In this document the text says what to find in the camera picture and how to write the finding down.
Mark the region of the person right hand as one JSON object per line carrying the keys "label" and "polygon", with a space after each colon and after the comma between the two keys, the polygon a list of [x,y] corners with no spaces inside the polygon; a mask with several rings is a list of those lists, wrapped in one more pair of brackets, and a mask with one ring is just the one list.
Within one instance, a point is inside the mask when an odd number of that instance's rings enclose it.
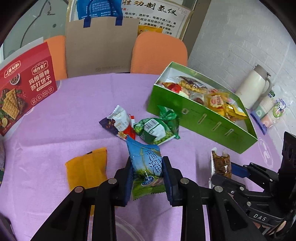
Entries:
{"label": "person right hand", "polygon": [[263,235],[272,235],[276,232],[281,231],[285,226],[287,226],[287,221],[285,220],[281,224],[279,224],[275,227],[268,227],[268,226],[265,226],[265,225],[262,225],[262,224],[256,223],[256,222],[254,222],[254,224]]}

